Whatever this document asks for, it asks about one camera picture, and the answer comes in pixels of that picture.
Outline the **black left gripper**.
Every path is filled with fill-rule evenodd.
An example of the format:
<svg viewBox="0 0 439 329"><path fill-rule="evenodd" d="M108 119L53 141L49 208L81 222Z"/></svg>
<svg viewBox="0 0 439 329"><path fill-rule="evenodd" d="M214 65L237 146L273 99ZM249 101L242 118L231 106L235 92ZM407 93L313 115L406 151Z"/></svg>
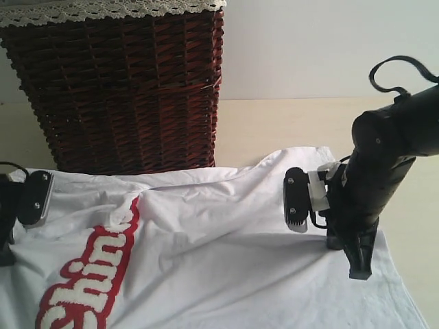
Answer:
<svg viewBox="0 0 439 329"><path fill-rule="evenodd" d="M14 245L13 229L21 204L23 187L23 183L13 182L7 174L1 174L1 267L9 267L16 262L10 246Z"/></svg>

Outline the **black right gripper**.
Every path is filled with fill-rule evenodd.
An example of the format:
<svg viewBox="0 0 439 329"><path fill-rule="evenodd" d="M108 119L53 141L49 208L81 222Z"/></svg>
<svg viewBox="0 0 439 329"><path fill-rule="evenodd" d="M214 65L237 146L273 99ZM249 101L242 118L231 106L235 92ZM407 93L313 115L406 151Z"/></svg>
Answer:
<svg viewBox="0 0 439 329"><path fill-rule="evenodd" d="M368 218L358 202L342 184L346 164L340 164L334 176L326 181L330 209L324 211L327 221L328 249L344 249L349 262L349 278L367 280L372 275L372 254L379 218Z"/></svg>

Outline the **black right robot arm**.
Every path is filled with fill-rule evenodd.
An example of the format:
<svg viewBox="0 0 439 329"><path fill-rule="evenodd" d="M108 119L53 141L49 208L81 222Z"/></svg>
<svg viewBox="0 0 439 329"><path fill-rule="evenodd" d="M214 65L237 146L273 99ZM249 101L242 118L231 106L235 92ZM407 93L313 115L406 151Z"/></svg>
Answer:
<svg viewBox="0 0 439 329"><path fill-rule="evenodd" d="M352 137L354 150L329 184L328 241L344 250L349 277L367 280L380 214L416 159L438 155L438 87L365 111Z"/></svg>

